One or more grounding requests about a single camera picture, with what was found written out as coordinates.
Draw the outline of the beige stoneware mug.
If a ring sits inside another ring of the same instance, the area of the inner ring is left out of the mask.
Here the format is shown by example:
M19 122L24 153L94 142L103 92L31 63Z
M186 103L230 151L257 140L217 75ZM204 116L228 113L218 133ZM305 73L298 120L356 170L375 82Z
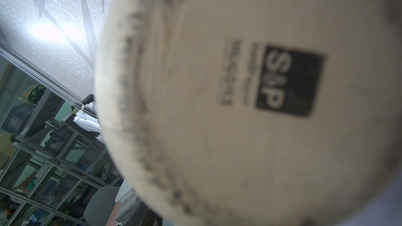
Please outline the beige stoneware mug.
M402 168L402 0L115 0L94 81L120 173L179 225L333 226Z

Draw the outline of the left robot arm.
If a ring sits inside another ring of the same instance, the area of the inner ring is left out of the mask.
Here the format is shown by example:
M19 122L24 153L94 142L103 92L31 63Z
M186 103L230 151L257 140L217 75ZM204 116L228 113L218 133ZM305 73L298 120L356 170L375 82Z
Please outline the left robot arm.
M78 110L73 121L85 131L94 135L101 143L105 143L104 135L97 118L97 107L95 96L89 94L80 103L74 103L74 107Z

